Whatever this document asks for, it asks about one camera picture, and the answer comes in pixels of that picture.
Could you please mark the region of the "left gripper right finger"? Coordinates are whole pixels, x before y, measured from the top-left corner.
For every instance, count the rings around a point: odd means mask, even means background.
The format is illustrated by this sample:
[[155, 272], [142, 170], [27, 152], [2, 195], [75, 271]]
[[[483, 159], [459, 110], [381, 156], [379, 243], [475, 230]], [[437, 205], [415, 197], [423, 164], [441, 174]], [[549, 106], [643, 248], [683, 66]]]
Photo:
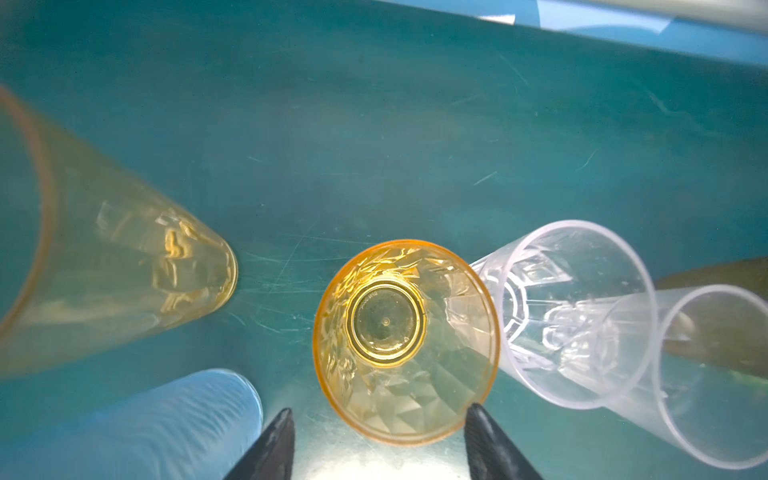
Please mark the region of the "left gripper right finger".
[[472, 480], [542, 480], [481, 404], [466, 412], [464, 439]]

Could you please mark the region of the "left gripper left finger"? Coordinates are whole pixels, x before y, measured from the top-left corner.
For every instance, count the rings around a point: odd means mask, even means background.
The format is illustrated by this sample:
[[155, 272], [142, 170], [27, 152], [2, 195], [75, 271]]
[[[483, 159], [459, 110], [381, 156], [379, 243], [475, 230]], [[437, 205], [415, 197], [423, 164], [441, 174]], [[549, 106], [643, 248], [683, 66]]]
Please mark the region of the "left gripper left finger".
[[282, 409], [224, 477], [225, 480], [290, 480], [295, 455], [293, 412]]

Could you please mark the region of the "short orange glass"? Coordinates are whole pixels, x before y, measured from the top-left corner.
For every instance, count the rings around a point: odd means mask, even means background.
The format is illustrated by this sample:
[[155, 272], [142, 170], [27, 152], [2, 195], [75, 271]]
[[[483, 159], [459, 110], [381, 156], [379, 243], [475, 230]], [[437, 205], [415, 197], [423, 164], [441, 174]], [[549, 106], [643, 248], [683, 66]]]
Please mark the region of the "short orange glass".
[[396, 446], [442, 440], [483, 403], [501, 332], [477, 273], [437, 244], [374, 245], [334, 276], [318, 306], [312, 355], [321, 390], [361, 435]]

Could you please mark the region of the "clear glass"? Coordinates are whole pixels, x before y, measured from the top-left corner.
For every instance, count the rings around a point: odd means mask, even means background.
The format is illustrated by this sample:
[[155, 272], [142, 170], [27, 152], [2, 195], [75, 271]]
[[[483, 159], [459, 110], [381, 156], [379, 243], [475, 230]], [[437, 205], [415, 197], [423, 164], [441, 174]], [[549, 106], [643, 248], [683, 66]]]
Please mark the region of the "clear glass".
[[575, 410], [627, 394], [651, 360], [655, 289], [636, 251], [593, 222], [544, 225], [472, 262], [496, 309], [499, 367]]
[[716, 468], [767, 460], [767, 377], [739, 374], [666, 355], [659, 306], [650, 362], [609, 410]]

